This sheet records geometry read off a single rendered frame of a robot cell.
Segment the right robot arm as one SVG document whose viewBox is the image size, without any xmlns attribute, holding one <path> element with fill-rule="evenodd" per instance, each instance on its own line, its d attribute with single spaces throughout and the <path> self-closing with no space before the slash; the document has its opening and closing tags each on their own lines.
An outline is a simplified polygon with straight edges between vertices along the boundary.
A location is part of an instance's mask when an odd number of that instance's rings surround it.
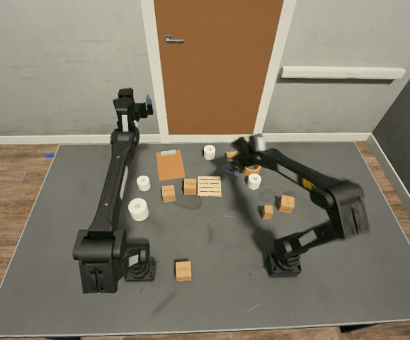
<svg viewBox="0 0 410 340">
<path fill-rule="evenodd" d="M 324 174 L 281 154 L 274 147 L 266 148 L 259 132 L 245 137 L 247 143 L 242 135 L 233 138 L 229 143 L 232 149 L 240 151 L 235 157 L 238 164 L 248 163 L 249 160 L 250 164 L 272 169 L 290 179 L 307 189 L 309 199 L 323 207 L 330 218 L 299 234 L 296 232 L 276 239 L 276 252 L 269 253 L 272 273 L 301 273 L 300 254 L 308 251 L 310 247 L 369 228 L 361 196 L 363 190 L 358 182 L 344 176 L 338 178 Z"/>
</svg>

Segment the tan cardboard cube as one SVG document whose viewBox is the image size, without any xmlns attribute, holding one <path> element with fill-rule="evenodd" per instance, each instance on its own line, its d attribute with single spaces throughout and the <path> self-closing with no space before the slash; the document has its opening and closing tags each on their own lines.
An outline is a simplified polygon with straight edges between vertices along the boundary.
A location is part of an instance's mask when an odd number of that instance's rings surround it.
<svg viewBox="0 0 410 340">
<path fill-rule="evenodd" d="M 229 157 L 233 154 L 234 152 L 227 152 L 226 157 L 227 157 L 227 161 L 229 161 Z"/>
</svg>

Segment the tan flat board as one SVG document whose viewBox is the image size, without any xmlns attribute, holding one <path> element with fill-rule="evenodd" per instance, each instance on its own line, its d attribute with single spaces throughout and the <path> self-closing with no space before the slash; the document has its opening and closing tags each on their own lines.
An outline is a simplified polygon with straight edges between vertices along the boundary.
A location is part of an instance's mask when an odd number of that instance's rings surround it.
<svg viewBox="0 0 410 340">
<path fill-rule="evenodd" d="M 156 153 L 159 181 L 185 178 L 180 150 Z"/>
</svg>

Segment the small square wooden pallet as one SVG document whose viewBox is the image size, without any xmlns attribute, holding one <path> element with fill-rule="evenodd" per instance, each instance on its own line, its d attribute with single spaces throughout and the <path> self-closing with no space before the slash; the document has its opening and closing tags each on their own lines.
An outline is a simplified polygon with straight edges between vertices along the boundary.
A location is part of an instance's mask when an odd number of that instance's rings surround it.
<svg viewBox="0 0 410 340">
<path fill-rule="evenodd" d="M 198 196 L 200 197 L 221 197 L 221 177 L 220 176 L 198 176 Z M 208 191 L 208 192 L 200 192 Z"/>
</svg>

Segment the brown rectangular block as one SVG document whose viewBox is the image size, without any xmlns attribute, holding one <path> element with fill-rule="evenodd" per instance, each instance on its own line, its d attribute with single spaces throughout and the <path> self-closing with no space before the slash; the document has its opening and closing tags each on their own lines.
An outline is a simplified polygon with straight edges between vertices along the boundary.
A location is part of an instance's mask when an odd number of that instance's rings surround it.
<svg viewBox="0 0 410 340">
<path fill-rule="evenodd" d="M 272 205 L 264 205 L 263 210 L 262 210 L 263 220 L 270 220 L 272 215 L 273 215 Z"/>
</svg>

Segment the tan hollow tube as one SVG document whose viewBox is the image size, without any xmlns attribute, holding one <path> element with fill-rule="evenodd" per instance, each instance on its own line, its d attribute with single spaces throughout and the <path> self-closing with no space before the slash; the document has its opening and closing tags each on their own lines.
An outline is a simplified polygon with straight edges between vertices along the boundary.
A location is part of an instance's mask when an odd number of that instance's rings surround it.
<svg viewBox="0 0 410 340">
<path fill-rule="evenodd" d="M 259 174 L 259 171 L 260 171 L 260 168 L 261 168 L 261 166 L 259 166 L 258 164 L 254 164 L 254 166 L 257 168 L 257 169 L 255 169 L 255 170 L 251 170 L 251 169 L 248 169 L 248 168 L 246 168 L 246 166 L 244 167 L 244 169 L 243 169 L 243 174 L 244 175 L 246 175 L 246 176 L 250 176 L 251 174 Z"/>
</svg>

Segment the tan cardboard carton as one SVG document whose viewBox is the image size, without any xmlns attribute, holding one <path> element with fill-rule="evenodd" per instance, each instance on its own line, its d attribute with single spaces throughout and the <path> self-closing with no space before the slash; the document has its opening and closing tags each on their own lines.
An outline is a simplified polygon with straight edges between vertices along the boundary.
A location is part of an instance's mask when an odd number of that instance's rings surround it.
<svg viewBox="0 0 410 340">
<path fill-rule="evenodd" d="M 184 195 L 196 194 L 196 179 L 184 179 Z"/>
<path fill-rule="evenodd" d="M 191 281 L 190 261 L 176 262 L 177 281 Z"/>
<path fill-rule="evenodd" d="M 162 194 L 164 203 L 176 201 L 173 185 L 162 186 Z"/>
<path fill-rule="evenodd" d="M 284 213 L 291 213 L 294 208 L 294 198 L 286 195 L 282 195 L 279 200 L 278 211 Z"/>
</svg>

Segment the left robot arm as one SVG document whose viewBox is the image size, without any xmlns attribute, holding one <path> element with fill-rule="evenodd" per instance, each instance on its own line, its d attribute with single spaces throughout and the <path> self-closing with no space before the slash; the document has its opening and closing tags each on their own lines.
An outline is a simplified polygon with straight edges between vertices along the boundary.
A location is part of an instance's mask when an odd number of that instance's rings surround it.
<svg viewBox="0 0 410 340">
<path fill-rule="evenodd" d="M 154 280 L 156 261 L 150 258 L 149 243 L 126 243 L 126 231 L 118 229 L 127 174 L 140 137 L 135 116 L 140 120 L 142 109 L 133 97 L 130 87 L 118 92 L 118 128 L 110 136 L 112 156 L 101 199 L 89 230 L 79 230 L 74 244 L 83 294 L 116 293 L 123 276 L 125 281 Z"/>
</svg>

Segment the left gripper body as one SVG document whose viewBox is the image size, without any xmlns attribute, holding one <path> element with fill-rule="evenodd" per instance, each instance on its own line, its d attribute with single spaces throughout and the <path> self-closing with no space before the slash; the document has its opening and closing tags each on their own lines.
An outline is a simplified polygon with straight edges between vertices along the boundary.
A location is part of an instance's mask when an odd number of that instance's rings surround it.
<svg viewBox="0 0 410 340">
<path fill-rule="evenodd" d="M 115 107 L 115 100 L 113 100 L 113 105 Z M 141 105 L 141 109 L 142 109 L 140 118 L 147 118 L 148 115 L 153 115 L 154 114 L 152 104 L 147 104 L 146 105 L 146 103 L 144 102 L 144 103 L 140 103 L 140 105 Z"/>
</svg>

